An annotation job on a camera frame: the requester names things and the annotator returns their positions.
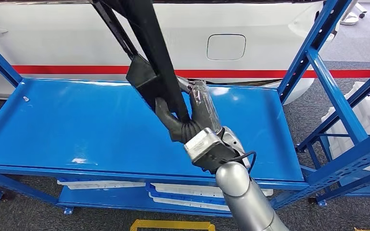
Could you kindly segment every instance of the gray carpet floor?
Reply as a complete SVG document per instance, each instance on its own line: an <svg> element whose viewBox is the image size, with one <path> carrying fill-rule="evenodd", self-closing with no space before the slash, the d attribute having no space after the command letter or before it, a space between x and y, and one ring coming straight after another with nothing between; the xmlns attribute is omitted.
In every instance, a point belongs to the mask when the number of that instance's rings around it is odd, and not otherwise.
<svg viewBox="0 0 370 231"><path fill-rule="evenodd" d="M337 37L323 51L322 57L330 69L370 69L370 3L364 7L369 10L367 16L355 26L341 26ZM355 81L365 79L336 81L347 93ZM303 96L284 106L293 141L298 143L310 134L330 106L318 80ZM315 150L320 160L326 161L320 147L316 146ZM312 165L308 154L298 154L298 157L302 164ZM22 177L20 180L52 195L60 192L59 185L51 178ZM302 200L277 213L286 226L295 231L351 231L354 227L370 230L370 198L336 198L328 201L326 207ZM218 231L238 230L231 218L95 208L76 208L73 215L66 216L61 209L25 196L0 202L0 231L128 231L136 219L210 221Z"/></svg>

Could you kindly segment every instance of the white bin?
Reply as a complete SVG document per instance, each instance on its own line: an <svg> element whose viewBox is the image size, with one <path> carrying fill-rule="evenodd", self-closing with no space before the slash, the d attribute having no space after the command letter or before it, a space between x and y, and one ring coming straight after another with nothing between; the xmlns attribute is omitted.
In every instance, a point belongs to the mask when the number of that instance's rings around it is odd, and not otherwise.
<svg viewBox="0 0 370 231"><path fill-rule="evenodd" d="M355 82L352 90L345 95L345 98L348 99L363 84L363 82ZM365 97L360 103L358 103L353 108L353 111L358 120L361 122L362 127L365 129L367 134L370 135L370 96ZM324 122L324 120L326 120L333 112L335 112L335 109L330 107L328 113L321 118L321 121ZM341 120L328 129L327 133L348 134ZM348 137L328 137L328 141L330 143L330 152L333 159L337 158L342 153L354 146L351 139ZM364 168L364 170L370 171L370 166Z"/></svg>

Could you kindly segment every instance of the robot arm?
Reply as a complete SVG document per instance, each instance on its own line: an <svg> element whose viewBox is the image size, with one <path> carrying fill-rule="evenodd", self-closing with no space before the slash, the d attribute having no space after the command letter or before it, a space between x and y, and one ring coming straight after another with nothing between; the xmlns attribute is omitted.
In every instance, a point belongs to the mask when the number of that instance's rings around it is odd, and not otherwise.
<svg viewBox="0 0 370 231"><path fill-rule="evenodd" d="M288 231L258 184L249 176L247 168L251 166L240 141L228 127L220 126L205 82L190 82L188 87L193 124L203 128L191 139L181 139L185 141L184 148L192 164L216 174L216 183L240 230ZM161 121L171 134L171 124L165 119Z"/></svg>
<svg viewBox="0 0 370 231"><path fill-rule="evenodd" d="M246 157L254 152L245 153L234 133L221 126L205 82L176 77L152 2L92 0L92 5L131 59L126 79L168 129L171 140L185 145L192 164L216 174L240 229L286 231L246 170L250 167ZM147 60L136 50L112 9L128 20ZM189 94L191 118L181 91Z"/></svg>

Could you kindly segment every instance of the blue shelf frame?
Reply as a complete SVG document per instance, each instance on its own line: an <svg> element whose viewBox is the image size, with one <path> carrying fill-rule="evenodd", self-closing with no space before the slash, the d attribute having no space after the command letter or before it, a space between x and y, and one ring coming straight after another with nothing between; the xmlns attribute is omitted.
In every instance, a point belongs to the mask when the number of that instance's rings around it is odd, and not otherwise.
<svg viewBox="0 0 370 231"><path fill-rule="evenodd" d="M360 195L359 193L351 194L352 192L370 186L370 174L355 180L346 185L340 185L338 189L332 190L330 186L339 183L345 177L362 171L362 169L370 165L370 136L363 129L361 123L355 116L352 108L359 103L363 98L370 94L370 79L357 90L348 100L344 98L337 84L332 78L329 70L324 65L318 51L326 41L328 35L337 25L339 19L349 5L350 0L327 0L321 13L316 19L308 36L304 40L303 45L299 49L292 64L290 65L285 77L277 89L280 103L284 103L290 95L294 86L308 69L309 65L314 68L325 92L334 105L336 111L330 115L314 132L312 132L303 142L301 142L297 150L303 152L307 149L312 157L315 169L301 166L305 182L268 182L258 181L263 188L277 188L286 190L280 195L271 200L271 204L275 209L282 208L286 205L294 203L297 200L308 197L318 191L324 190L323 194L317 196L319 202L329 200L342 195ZM22 77L11 67L11 65L0 55L0 73L15 87L22 81ZM342 120L348 134L326 134L325 132L338 120ZM328 149L328 136L350 137L355 146L346 151L336 159L332 159ZM313 144L319 141L323 151L328 159L328 163L321 165L317 159L317 155L313 149ZM89 203L67 203L59 201L58 198L50 196L41 191L30 188L15 180L12 180L2 174L22 172L25 175L37 175L48 177L80 177L102 180L115 180L119 177L125 179L135 178L127 174L102 173L102 172L87 172L78 170L62 170L62 169L47 169L44 173L41 170L31 167L22 168L9 166L5 171L0 169L0 186L30 196L35 199L42 200L54 206L65 209L65 214L72 211L73 206L94 206L94 207L118 207L111 205L94 205ZM211 215L220 216L220 213L212 212Z"/></svg>

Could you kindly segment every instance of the car body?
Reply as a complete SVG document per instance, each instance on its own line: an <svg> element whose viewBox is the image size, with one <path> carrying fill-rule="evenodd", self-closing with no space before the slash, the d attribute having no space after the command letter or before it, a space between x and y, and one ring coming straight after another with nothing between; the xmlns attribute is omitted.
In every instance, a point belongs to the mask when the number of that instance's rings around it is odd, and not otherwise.
<svg viewBox="0 0 370 231"><path fill-rule="evenodd" d="M154 3L178 75L272 87L283 78L322 6L322 1ZM116 15L142 53L127 20ZM0 53L23 77L125 80L130 64L100 16L83 1L0 1ZM286 103L313 81L302 78ZM0 99L12 91L0 76Z"/></svg>

